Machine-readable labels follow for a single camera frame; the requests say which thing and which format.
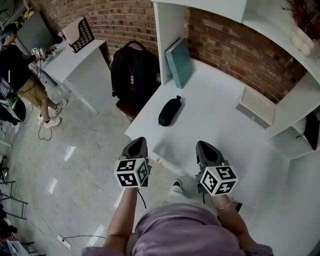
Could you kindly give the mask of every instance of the backpack handle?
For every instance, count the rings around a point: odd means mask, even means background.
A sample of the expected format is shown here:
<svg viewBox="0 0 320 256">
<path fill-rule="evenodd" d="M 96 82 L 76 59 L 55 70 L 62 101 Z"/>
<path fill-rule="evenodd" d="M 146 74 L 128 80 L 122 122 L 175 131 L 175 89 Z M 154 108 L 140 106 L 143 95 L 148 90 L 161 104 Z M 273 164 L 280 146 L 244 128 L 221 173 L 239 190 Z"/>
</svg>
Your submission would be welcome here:
<svg viewBox="0 0 320 256">
<path fill-rule="evenodd" d="M 143 44 L 142 43 L 140 43 L 140 42 L 138 42 L 138 41 L 131 41 L 131 42 L 128 42 L 123 48 L 125 48 L 125 47 L 128 47 L 129 45 L 131 45 L 131 44 L 136 44 L 136 45 L 138 45 L 138 46 L 140 46 L 140 48 L 142 49 L 142 50 L 144 50 L 144 51 L 147 51 L 148 52 L 148 50 L 146 49 L 146 47 L 144 47 L 143 46 Z"/>
</svg>

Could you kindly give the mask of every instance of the black cap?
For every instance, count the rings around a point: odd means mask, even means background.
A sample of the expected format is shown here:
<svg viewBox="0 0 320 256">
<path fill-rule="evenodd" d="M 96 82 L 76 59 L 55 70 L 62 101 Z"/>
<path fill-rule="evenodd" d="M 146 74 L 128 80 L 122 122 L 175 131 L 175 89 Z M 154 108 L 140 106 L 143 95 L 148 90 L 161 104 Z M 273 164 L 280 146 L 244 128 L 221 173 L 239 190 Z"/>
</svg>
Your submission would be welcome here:
<svg viewBox="0 0 320 256">
<path fill-rule="evenodd" d="M 14 24 L 14 23 L 10 23 L 8 25 L 6 25 L 1 33 L 1 35 L 4 35 L 5 33 L 7 32 L 17 32 L 18 31 L 18 28 L 17 28 L 17 25 Z"/>
</svg>

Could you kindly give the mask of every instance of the black t-shirt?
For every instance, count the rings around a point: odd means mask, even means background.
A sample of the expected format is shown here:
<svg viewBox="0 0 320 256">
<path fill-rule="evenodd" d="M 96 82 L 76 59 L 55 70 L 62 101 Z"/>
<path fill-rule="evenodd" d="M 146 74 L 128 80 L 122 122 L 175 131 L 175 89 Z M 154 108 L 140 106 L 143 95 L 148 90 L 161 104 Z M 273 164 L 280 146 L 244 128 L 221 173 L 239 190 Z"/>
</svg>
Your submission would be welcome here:
<svg viewBox="0 0 320 256">
<path fill-rule="evenodd" d="M 16 45 L 2 46 L 0 49 L 0 75 L 13 90 L 18 91 L 31 77 L 32 71 L 28 65 L 35 59 L 36 57 L 33 55 L 24 60 L 22 52 Z"/>
</svg>

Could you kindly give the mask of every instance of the bracelet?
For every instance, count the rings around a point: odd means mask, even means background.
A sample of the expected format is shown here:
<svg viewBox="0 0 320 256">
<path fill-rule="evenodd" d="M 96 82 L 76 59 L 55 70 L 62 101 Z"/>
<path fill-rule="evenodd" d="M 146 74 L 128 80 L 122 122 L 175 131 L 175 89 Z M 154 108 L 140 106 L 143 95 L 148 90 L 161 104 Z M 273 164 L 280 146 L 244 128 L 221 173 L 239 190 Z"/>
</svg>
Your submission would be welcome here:
<svg viewBox="0 0 320 256">
<path fill-rule="evenodd" d="M 222 207 L 222 208 L 217 208 L 217 207 L 216 207 L 215 209 L 216 209 L 216 210 L 223 210 L 223 209 L 229 207 L 231 204 L 232 204 L 232 201 L 230 200 L 230 203 L 228 203 L 225 207 Z"/>
</svg>

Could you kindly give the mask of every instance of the brick wall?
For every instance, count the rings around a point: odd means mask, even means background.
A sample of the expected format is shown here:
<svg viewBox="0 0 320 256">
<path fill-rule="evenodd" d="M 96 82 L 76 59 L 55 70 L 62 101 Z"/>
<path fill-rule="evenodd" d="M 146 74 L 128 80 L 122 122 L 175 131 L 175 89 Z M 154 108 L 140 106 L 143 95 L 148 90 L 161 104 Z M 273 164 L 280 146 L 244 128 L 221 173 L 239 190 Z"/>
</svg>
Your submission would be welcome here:
<svg viewBox="0 0 320 256">
<path fill-rule="evenodd" d="M 31 0 L 54 32 L 86 17 L 102 51 L 112 57 L 136 40 L 158 54 L 153 3 L 148 0 Z M 192 58 L 241 80 L 278 103 L 306 70 L 265 36 L 225 17 L 195 8 L 185 12 L 185 36 Z"/>
</svg>

